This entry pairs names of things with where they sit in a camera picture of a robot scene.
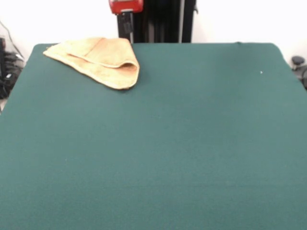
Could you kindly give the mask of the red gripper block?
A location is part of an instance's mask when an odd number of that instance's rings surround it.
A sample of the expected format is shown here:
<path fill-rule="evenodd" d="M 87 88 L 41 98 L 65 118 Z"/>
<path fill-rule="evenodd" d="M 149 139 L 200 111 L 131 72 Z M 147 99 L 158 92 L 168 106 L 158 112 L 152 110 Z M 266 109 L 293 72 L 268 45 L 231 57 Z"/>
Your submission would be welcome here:
<path fill-rule="evenodd" d="M 121 33 L 132 33 L 133 13 L 143 10 L 143 0 L 109 0 L 111 12 L 119 15 L 119 28 Z"/>

